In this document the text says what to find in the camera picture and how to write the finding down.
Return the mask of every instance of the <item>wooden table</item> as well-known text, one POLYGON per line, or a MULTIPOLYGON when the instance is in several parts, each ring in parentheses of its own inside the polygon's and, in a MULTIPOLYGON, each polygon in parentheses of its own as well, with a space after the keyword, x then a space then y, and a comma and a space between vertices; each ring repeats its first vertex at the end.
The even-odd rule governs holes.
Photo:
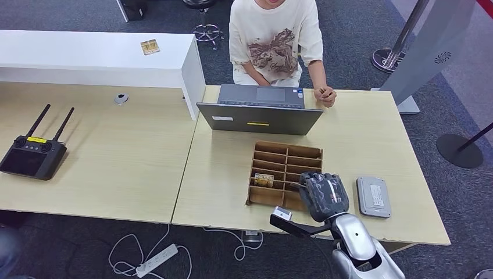
POLYGON ((0 209, 169 223, 195 128, 180 89, 0 83, 0 152, 26 134, 60 141, 68 154, 54 178, 0 173, 0 209), (114 103, 116 95, 130 99, 114 103))
MULTIPOLYGON (((208 86, 204 102, 216 102, 218 93, 219 87, 208 86)), ((310 90, 305 90, 305 106, 320 107, 310 90)), ((341 176, 349 212, 388 251, 416 243, 450 244, 390 92, 338 91, 335 106, 325 110, 307 136, 212 131, 200 115, 172 223, 279 232, 269 224, 272 206, 245 205, 257 140, 323 148, 323 169, 341 176), (358 176, 385 179, 391 218, 359 213, 358 176)), ((302 212, 295 212, 293 221, 316 224, 302 212)))

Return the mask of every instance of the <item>graphic print t-shirt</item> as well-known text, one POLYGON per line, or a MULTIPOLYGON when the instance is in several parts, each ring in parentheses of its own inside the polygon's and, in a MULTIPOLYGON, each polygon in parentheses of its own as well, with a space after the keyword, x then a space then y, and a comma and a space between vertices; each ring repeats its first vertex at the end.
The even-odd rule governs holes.
POLYGON ((271 10, 255 0, 235 0, 231 6, 230 59, 245 72, 251 61, 268 82, 288 78, 298 67, 298 45, 307 65, 322 60, 323 45, 315 0, 285 0, 271 10))

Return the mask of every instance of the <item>person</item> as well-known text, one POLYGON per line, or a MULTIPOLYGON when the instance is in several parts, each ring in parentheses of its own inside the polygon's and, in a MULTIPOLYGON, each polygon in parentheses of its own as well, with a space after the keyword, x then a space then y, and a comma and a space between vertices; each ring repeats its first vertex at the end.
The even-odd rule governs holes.
POLYGON ((328 108, 334 105, 315 0, 235 0, 229 28, 236 84, 299 87, 299 46, 315 97, 328 108))
POLYGON ((22 251, 19 233, 0 224, 0 279, 28 279, 29 276, 10 276, 22 251))

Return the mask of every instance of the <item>stanchion base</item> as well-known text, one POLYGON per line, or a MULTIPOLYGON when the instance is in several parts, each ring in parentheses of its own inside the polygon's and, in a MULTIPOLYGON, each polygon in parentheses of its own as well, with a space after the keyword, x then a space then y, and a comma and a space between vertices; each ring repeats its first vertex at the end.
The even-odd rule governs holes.
POLYGON ((488 279, 493 278, 493 269, 485 269, 474 277, 474 279, 488 279))
POLYGON ((457 167, 474 169, 483 163, 483 154, 476 144, 471 144, 463 151, 457 149, 469 139, 459 135, 442 135, 437 140, 437 148, 440 154, 457 167))
POLYGON ((390 48, 382 48, 373 52, 373 55, 371 56, 371 62, 373 66, 386 73, 389 74, 393 73, 397 68, 397 66, 399 66, 399 63, 404 59, 406 53, 401 51, 401 53, 399 54, 399 58, 397 58, 397 61, 394 63, 394 65, 392 65, 392 67, 390 67, 389 69, 384 68, 384 63, 385 61, 387 61, 388 55, 390 54, 391 51, 392 49, 390 48))

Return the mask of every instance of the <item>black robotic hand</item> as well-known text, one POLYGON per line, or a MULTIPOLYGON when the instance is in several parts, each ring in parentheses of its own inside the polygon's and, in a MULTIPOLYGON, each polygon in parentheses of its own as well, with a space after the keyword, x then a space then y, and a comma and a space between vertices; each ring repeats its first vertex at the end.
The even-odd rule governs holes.
POLYGON ((328 223, 329 218, 349 209, 349 198, 336 174, 302 173, 299 195, 317 222, 328 223))

